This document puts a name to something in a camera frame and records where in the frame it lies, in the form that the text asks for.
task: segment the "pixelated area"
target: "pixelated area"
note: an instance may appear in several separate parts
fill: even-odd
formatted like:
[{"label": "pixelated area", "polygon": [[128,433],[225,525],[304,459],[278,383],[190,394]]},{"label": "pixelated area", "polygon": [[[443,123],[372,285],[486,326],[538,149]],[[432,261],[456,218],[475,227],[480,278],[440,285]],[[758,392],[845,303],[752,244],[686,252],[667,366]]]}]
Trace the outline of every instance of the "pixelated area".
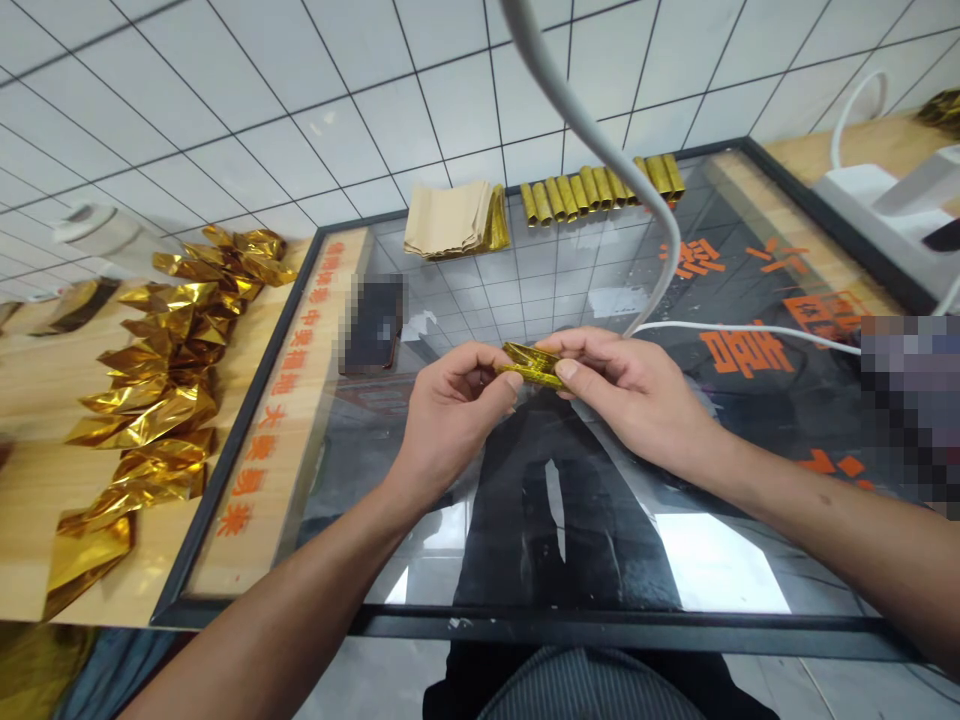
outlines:
[{"label": "pixelated area", "polygon": [[960,519],[960,317],[864,317],[862,349],[864,450]]}]

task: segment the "white cable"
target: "white cable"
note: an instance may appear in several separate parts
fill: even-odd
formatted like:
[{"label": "white cable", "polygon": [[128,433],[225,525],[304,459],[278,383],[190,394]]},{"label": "white cable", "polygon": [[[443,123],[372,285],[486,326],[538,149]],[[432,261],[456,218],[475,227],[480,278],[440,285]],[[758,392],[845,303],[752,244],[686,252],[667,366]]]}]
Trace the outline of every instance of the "white cable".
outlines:
[{"label": "white cable", "polygon": [[597,157],[630,188],[639,200],[650,208],[653,216],[663,225],[667,238],[667,260],[664,263],[657,284],[650,293],[650,302],[630,323],[630,327],[623,333],[630,337],[636,329],[650,317],[651,313],[660,304],[667,292],[670,281],[673,280],[677,266],[680,264],[680,226],[677,225],[673,213],[657,193],[650,181],[644,177],[637,166],[618,148],[611,143],[600,131],[599,125],[590,117],[576,96],[567,87],[566,79],[557,70],[550,59],[547,47],[540,37],[536,18],[530,7],[529,0],[500,0],[503,15],[506,18],[513,42],[523,58],[524,63],[537,85],[547,96],[547,99],[566,120],[570,129],[579,137],[583,144],[596,153]]},{"label": "white cable", "polygon": [[777,325],[711,325],[709,323],[688,323],[682,320],[663,320],[661,322],[645,323],[640,325],[636,330],[634,330],[634,333],[640,330],[650,330],[658,327],[687,327],[695,330],[727,330],[729,332],[773,332],[779,333],[780,335],[798,337],[802,340],[809,340],[810,342],[815,342],[820,345],[826,345],[827,347],[832,347],[834,350],[848,352],[851,355],[861,354],[860,348],[855,348],[851,345],[844,345],[843,343],[834,342],[833,340],[825,340],[822,337],[805,333],[802,330],[782,328]]},{"label": "white cable", "polygon": [[853,91],[853,94],[847,100],[847,104],[843,106],[843,110],[840,111],[840,119],[837,120],[837,126],[833,129],[833,137],[830,138],[830,164],[833,165],[834,170],[839,170],[843,167],[843,164],[840,162],[840,136],[843,135],[843,129],[847,125],[847,118],[850,116],[850,111],[853,109],[853,104],[857,101],[857,98],[860,96],[860,93],[863,92],[863,89],[870,83],[871,80],[877,78],[880,81],[880,101],[877,103],[877,112],[871,116],[871,120],[878,115],[883,113],[883,106],[887,104],[887,73],[883,70],[877,70],[867,75],[857,88]]}]

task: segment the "right hand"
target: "right hand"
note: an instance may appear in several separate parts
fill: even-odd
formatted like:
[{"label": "right hand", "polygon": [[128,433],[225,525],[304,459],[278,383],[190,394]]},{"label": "right hand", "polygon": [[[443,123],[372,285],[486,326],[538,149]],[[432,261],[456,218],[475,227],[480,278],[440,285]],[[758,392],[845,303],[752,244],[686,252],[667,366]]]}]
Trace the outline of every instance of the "right hand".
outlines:
[{"label": "right hand", "polygon": [[659,345],[582,327],[556,332],[536,346],[564,358],[557,375],[624,445],[680,477],[698,476],[733,437],[710,417]]}]

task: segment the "forearm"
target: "forearm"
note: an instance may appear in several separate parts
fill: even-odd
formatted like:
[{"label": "forearm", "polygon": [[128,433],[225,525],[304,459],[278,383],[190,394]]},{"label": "forearm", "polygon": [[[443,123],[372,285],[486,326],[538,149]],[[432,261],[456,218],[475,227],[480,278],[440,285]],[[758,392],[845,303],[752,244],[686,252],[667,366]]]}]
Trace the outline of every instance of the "forearm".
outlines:
[{"label": "forearm", "polygon": [[960,526],[732,435],[687,479],[790,538],[960,675]]},{"label": "forearm", "polygon": [[223,612],[124,719],[293,716],[423,511],[384,482]]}]

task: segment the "hand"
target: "hand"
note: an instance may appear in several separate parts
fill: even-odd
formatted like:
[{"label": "hand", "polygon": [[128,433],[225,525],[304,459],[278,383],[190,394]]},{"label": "hand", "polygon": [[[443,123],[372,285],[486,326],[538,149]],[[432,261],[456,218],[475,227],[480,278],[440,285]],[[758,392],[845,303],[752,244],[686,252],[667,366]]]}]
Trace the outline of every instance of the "hand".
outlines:
[{"label": "hand", "polygon": [[468,342],[454,348],[417,375],[403,445],[389,482],[429,507],[470,464],[487,435],[513,412],[519,373],[497,375],[494,368],[513,362],[500,348]]},{"label": "hand", "polygon": [[729,435],[659,345],[583,327],[554,333],[537,347],[565,358],[556,365],[557,375],[624,445],[676,475],[698,475],[716,443]]}]

